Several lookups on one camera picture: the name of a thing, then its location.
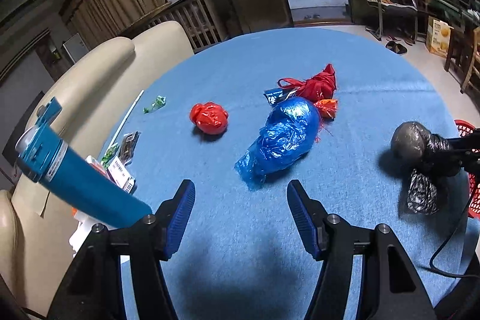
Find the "black plastic bag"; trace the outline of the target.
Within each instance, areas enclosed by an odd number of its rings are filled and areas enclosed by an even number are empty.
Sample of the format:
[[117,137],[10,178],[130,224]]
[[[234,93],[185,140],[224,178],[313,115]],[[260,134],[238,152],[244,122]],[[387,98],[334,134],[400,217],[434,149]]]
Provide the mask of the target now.
[[437,213],[446,202],[446,180],[460,170],[449,140],[418,122],[400,124],[391,138],[391,152],[408,171],[406,204],[416,214]]

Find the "blue plastic bag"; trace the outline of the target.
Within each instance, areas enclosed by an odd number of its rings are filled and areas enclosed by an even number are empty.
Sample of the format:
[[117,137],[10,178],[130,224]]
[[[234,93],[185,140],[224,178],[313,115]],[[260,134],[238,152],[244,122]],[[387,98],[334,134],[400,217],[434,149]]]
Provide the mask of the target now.
[[284,171],[307,154],[320,129],[320,114],[312,102],[291,97],[275,105],[256,140],[234,168],[250,190],[269,175]]

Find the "small red plastic bag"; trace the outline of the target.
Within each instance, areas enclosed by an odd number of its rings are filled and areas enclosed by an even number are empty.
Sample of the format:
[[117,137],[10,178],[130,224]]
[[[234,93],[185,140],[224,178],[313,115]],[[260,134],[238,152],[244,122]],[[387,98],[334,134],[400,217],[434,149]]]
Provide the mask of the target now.
[[228,112],[214,102],[197,103],[190,110],[191,122],[203,133],[217,136],[228,126]]

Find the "orange snack wrapper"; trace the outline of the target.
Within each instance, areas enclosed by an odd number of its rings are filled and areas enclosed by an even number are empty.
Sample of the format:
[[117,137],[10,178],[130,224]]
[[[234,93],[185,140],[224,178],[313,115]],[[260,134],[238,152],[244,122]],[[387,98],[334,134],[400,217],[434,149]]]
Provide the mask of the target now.
[[321,99],[314,103],[319,111],[320,117],[323,119],[334,120],[338,110],[337,99]]

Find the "blue foil wrapper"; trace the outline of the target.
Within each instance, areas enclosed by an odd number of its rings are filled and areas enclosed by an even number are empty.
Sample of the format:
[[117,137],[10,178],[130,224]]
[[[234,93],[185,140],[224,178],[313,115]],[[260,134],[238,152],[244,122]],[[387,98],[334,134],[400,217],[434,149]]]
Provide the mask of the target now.
[[275,107],[278,103],[289,99],[295,95],[297,88],[271,88],[264,91],[264,96],[271,107]]

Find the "red knotted cloth bag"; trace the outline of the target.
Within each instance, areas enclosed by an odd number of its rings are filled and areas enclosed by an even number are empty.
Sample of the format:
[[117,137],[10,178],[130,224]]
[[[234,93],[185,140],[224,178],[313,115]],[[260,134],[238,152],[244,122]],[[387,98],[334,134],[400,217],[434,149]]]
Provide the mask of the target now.
[[302,97],[313,103],[332,99],[337,89],[335,69],[331,63],[309,79],[281,78],[277,84],[279,88],[294,90],[296,97]]

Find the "dark foil packet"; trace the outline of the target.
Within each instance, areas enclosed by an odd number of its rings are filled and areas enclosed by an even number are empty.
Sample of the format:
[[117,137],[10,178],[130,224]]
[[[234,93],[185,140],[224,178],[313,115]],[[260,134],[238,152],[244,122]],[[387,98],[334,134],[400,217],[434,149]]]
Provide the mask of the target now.
[[140,134],[141,132],[129,132],[123,136],[118,158],[125,166],[131,163],[134,157],[134,151]]

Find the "white tissue stack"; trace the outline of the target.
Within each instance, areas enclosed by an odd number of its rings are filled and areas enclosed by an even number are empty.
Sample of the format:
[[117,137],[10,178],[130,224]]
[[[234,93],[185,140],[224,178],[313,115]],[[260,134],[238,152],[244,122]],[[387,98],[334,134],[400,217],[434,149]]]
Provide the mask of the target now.
[[100,223],[103,224],[106,228],[112,229],[111,226],[107,225],[104,222],[101,222],[95,218],[90,217],[88,214],[81,212],[80,210],[75,210],[73,218],[78,222],[76,230],[73,232],[71,237],[68,240],[68,243],[71,245],[74,256],[78,253],[80,247],[86,240],[86,237],[91,232],[91,228],[94,224]]

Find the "white stick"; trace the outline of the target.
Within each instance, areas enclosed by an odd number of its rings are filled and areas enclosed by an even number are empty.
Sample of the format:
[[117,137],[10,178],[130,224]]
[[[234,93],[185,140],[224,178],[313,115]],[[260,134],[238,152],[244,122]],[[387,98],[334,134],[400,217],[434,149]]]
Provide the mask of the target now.
[[110,149],[114,143],[116,143],[119,135],[120,135],[120,132],[122,132],[125,124],[127,123],[128,121],[128,118],[130,117],[131,113],[134,111],[135,107],[137,106],[138,102],[141,100],[143,94],[144,94],[145,90],[141,90],[138,95],[136,96],[136,98],[133,100],[133,102],[130,104],[130,106],[128,107],[128,109],[126,110],[126,112],[124,112],[121,116],[120,116],[120,120],[117,122],[117,124],[114,126],[113,128],[113,131],[112,133],[109,135],[109,138],[106,139],[104,145],[103,145],[103,148],[101,149],[100,151],[100,154],[98,155],[98,157],[103,157],[103,155],[106,153],[106,151],[108,149]]

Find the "green candy wrapper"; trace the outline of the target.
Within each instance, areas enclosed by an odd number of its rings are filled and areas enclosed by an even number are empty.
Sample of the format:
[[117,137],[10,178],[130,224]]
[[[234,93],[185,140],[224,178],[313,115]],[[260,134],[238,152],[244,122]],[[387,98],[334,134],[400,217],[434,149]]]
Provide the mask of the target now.
[[144,114],[149,114],[154,111],[157,111],[161,108],[163,108],[167,103],[166,97],[163,96],[157,96],[154,101],[148,106],[143,108],[143,113]]

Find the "blue tablecloth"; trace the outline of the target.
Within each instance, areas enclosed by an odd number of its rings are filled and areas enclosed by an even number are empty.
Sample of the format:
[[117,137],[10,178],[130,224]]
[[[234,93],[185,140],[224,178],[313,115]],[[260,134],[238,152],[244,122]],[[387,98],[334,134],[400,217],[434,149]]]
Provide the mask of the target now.
[[[234,165],[256,140],[271,107],[264,91],[283,77],[307,79],[331,63],[338,111],[312,149],[250,190]],[[157,96],[166,105],[144,114]],[[197,103],[229,114],[211,136],[190,120]],[[416,266],[433,303],[465,271],[479,224],[462,215],[465,173],[448,179],[448,203],[430,216],[406,207],[406,181],[390,153],[400,124],[417,121],[443,137],[456,126],[433,85],[404,57],[346,32],[291,28],[228,40],[180,63],[145,90],[123,131],[141,132],[133,160],[135,196],[152,208],[183,179],[196,188],[177,253],[162,264],[180,319],[302,319],[320,273],[306,252],[287,204],[298,179],[327,211],[358,227],[389,225]],[[428,270],[434,263],[440,273]]]

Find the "pair of slippers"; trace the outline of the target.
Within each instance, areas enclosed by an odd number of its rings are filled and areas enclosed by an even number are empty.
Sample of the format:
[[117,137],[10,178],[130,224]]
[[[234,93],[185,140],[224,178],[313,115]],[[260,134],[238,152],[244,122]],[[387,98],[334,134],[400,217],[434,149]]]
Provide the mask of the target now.
[[407,48],[395,40],[390,40],[385,44],[386,48],[395,54],[403,55],[408,52]]

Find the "teal water bottle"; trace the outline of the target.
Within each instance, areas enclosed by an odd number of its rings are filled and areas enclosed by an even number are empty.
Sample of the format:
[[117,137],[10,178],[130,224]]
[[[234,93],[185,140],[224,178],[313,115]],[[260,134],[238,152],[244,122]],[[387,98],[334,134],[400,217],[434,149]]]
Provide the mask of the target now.
[[52,98],[16,143],[22,173],[90,217],[115,228],[131,227],[152,214],[138,200],[102,175],[53,131],[50,124],[62,110]]

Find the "cream leather sofa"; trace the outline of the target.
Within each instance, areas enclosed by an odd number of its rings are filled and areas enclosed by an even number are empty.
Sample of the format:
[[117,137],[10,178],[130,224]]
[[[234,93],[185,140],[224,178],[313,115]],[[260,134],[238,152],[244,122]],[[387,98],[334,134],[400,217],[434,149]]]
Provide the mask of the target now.
[[[134,99],[193,55],[182,26],[163,22],[134,39],[103,42],[71,67],[44,95],[62,107],[52,128],[81,157],[97,156]],[[20,177],[1,191],[1,291],[41,315],[48,312],[72,262],[72,208],[40,184]]]

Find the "wooden radiator cover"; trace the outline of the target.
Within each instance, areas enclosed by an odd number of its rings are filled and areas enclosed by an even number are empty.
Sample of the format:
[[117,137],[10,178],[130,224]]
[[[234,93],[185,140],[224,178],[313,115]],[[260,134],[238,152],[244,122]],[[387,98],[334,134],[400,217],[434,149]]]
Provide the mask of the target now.
[[150,28],[175,21],[182,26],[195,53],[230,39],[226,0],[178,0],[144,15],[119,33],[133,39]]

